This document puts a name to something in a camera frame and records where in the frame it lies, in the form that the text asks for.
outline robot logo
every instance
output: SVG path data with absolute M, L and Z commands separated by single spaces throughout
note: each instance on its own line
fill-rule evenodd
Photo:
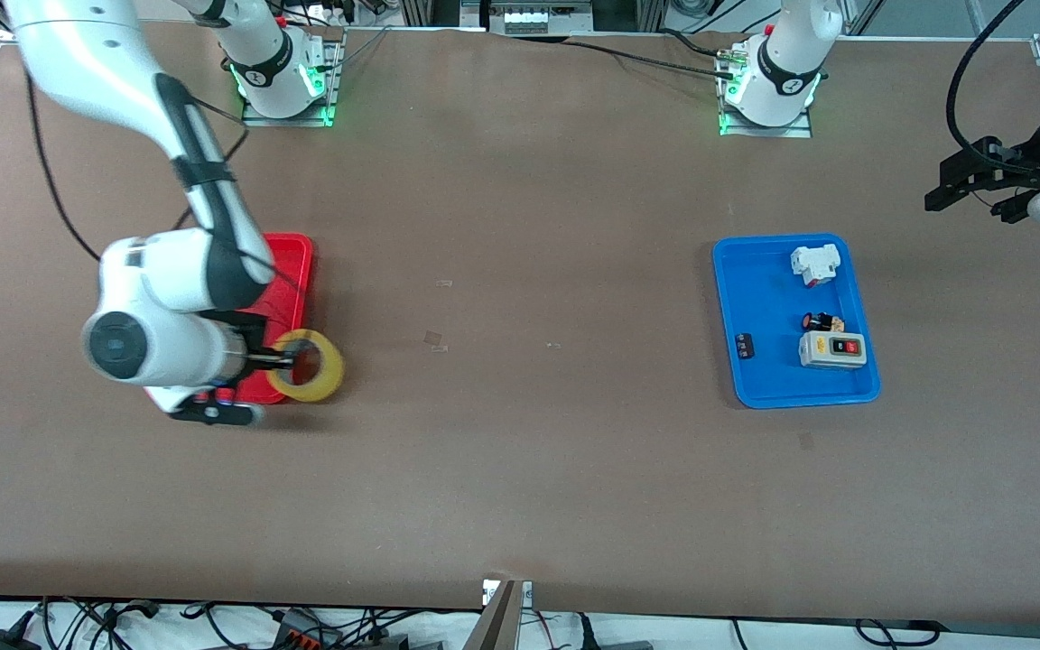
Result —
M 243 78 L 248 79 L 250 85 L 267 85 L 267 75 L 259 71 L 249 70 L 243 73 Z

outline brown table surface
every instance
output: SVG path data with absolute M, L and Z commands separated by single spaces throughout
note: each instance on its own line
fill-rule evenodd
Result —
M 147 32 L 230 106 L 209 32 Z M 0 593 L 474 607 L 491 575 L 549 609 L 1040 622 L 1040 226 L 921 210 L 964 49 L 838 43 L 813 139 L 762 140 L 718 135 L 705 78 L 388 34 L 335 128 L 256 129 L 234 159 L 260 225 L 317 242 L 311 326 L 349 362 L 338 398 L 263 428 L 174 422 L 87 366 L 95 264 L 5 50 Z M 983 49 L 961 97 L 970 137 L 1031 133 L 1029 46 Z M 170 227 L 150 140 L 41 113 L 89 242 Z M 747 410 L 711 243 L 822 230 L 852 248 L 882 395 Z

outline floor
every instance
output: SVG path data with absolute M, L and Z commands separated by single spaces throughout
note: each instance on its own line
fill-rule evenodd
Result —
M 0 601 L 0 629 L 8 629 L 34 601 Z M 184 605 L 163 605 L 155 619 L 147 620 L 139 614 L 128 614 L 120 619 L 119 632 L 133 650 L 149 647 L 173 647 L 179 650 L 214 650 L 226 647 L 205 619 L 186 620 L 179 617 Z M 60 642 L 71 628 L 78 609 L 70 602 L 51 605 L 51 634 Z M 327 625 L 342 625 L 363 616 L 360 609 L 315 609 Z M 237 645 L 270 647 L 276 639 L 278 625 L 265 613 L 249 605 L 219 605 L 213 616 L 220 632 Z M 528 613 L 523 617 L 517 650 L 549 650 L 550 647 L 580 647 L 582 629 L 580 619 L 573 613 L 544 613 L 548 619 L 548 634 L 538 625 L 537 617 Z M 651 643 L 655 650 L 878 650 L 858 636 L 852 625 L 816 625 L 804 622 L 740 621 L 740 633 L 746 647 L 735 639 L 733 628 L 725 619 L 684 619 L 666 617 L 632 617 L 623 614 L 590 614 L 596 641 L 602 647 L 623 645 L 636 641 Z M 441 642 L 446 649 L 463 647 L 477 621 L 474 613 L 422 613 L 389 628 L 391 634 L 408 634 L 412 647 Z M 41 618 L 31 622 L 26 639 L 49 649 L 45 643 Z M 90 646 L 92 636 L 98 631 L 94 624 L 83 625 L 75 636 L 75 647 Z M 878 632 L 867 629 L 873 639 Z M 899 642 L 924 641 L 930 633 L 894 629 Z M 1040 650 L 1040 639 L 998 636 L 985 633 L 942 633 L 935 645 L 938 650 Z
M 993 14 L 1004 4 L 1004 0 L 980 0 L 985 17 Z M 141 17 L 156 20 L 185 20 L 186 12 L 171 3 L 170 0 L 135 0 Z M 720 30 L 735 30 L 766 16 L 780 4 L 780 0 L 751 0 L 738 11 L 725 17 L 713 25 Z M 885 7 L 870 26 L 873 36 L 932 36 L 932 37 L 971 37 L 973 24 L 966 11 L 966 0 L 925 0 L 925 10 L 919 10 L 916 0 L 888 0 Z M 693 18 L 670 16 L 669 26 L 688 26 L 694 24 Z M 999 36 L 1028 37 L 1040 30 L 1040 0 L 1029 0 L 1026 5 L 1011 17 L 1009 22 L 998 31 Z M 0 601 L 0 628 L 8 628 L 18 616 L 29 607 L 28 602 Z M 219 647 L 218 639 L 211 632 L 205 621 L 186 621 L 177 616 L 178 605 L 164 608 L 154 621 L 137 618 L 124 618 L 124 633 L 133 647 Z M 58 604 L 52 607 L 54 621 L 52 628 L 55 638 L 61 636 L 63 630 L 74 619 L 74 605 Z M 324 620 L 342 622 L 353 620 L 355 610 L 333 609 L 323 610 Z M 549 632 L 552 634 L 553 646 L 571 645 L 578 647 L 581 640 L 581 629 L 578 618 L 569 613 L 549 613 Z M 257 643 L 257 647 L 265 647 L 274 639 L 276 624 L 264 614 L 252 607 L 220 607 L 218 620 L 224 631 L 234 640 Z M 605 616 L 596 614 L 593 617 L 596 633 L 601 643 L 624 643 L 647 640 L 659 650 L 688 649 L 690 647 L 712 647 L 713 649 L 737 649 L 738 643 L 728 621 L 707 619 L 678 619 L 659 617 Z M 444 641 L 445 647 L 461 647 L 467 639 L 471 627 L 475 624 L 474 614 L 422 614 L 420 617 L 408 619 L 393 632 L 410 633 L 413 645 L 424 642 Z M 1040 629 L 1007 628 L 1007 626 L 958 626 L 964 632 L 950 633 L 942 636 L 941 647 L 955 649 L 976 649 L 990 647 L 995 650 L 1040 649 L 1040 640 L 1019 638 L 982 636 L 980 633 L 1014 633 L 1040 636 Z M 83 630 L 85 646 L 89 643 L 89 634 L 95 628 L 86 626 Z M 764 650 L 768 647 L 781 647 L 783 650 L 797 650 L 799 647 L 833 647 L 837 650 L 867 649 L 867 646 L 851 626 L 841 625 L 809 625 L 791 624 L 791 622 L 746 621 L 743 622 L 743 634 L 752 650 Z M 37 622 L 31 625 L 28 638 L 40 642 L 42 632 Z M 911 640 L 908 633 L 901 638 Z M 544 650 L 548 640 L 544 638 L 540 626 L 525 625 L 520 647 Z

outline roll of tape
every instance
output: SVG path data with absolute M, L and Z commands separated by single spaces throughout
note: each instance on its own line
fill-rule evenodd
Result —
M 276 390 L 297 401 L 327 399 L 343 383 L 343 357 L 339 349 L 314 330 L 292 330 L 277 339 L 272 345 L 284 354 L 297 355 L 314 349 L 318 353 L 318 369 L 312 379 L 296 384 L 292 370 L 268 370 L 267 381 Z

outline plastic tray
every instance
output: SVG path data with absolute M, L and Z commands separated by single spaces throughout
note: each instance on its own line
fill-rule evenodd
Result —
M 315 243 L 298 233 L 267 233 L 263 235 L 271 246 L 276 268 L 291 277 L 300 284 L 300 291 L 281 277 L 271 281 L 263 295 L 255 305 L 243 311 L 259 313 L 267 317 L 267 329 L 263 333 L 263 344 L 271 345 L 281 334 L 303 328 L 307 307 L 307 287 L 311 283 L 312 263 L 315 259 Z M 223 396 L 215 391 L 215 396 Z M 277 404 L 284 401 L 284 395 L 267 381 L 263 373 L 252 373 L 239 383 L 236 401 L 249 404 Z
M 801 277 L 794 276 L 789 255 L 797 246 L 826 243 L 835 243 L 840 252 L 837 277 L 805 287 Z M 734 237 L 720 240 L 711 257 L 735 393 L 746 407 L 826 407 L 878 399 L 878 359 L 850 248 L 840 237 L 829 233 Z M 804 334 L 801 317 L 807 311 L 840 316 L 846 332 L 863 334 L 865 366 L 856 370 L 801 366 L 797 344 Z M 740 333 L 752 334 L 751 359 L 735 353 L 735 336 Z

